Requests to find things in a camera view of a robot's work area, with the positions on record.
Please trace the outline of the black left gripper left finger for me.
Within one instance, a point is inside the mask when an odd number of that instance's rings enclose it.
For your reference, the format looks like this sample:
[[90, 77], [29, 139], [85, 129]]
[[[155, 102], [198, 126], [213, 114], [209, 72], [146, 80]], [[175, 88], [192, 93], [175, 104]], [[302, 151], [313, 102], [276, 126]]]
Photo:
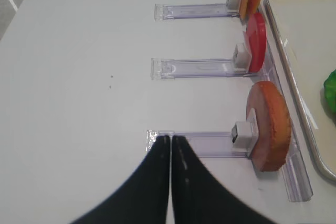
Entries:
[[74, 223], [166, 223], [170, 152], [170, 137], [158, 137], [127, 181]]

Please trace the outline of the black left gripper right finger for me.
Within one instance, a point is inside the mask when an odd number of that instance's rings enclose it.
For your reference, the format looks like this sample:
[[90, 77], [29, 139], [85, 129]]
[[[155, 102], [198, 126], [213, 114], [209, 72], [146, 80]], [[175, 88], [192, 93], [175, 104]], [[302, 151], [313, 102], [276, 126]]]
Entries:
[[175, 223], [272, 223], [223, 187], [184, 136], [172, 138], [171, 163]]

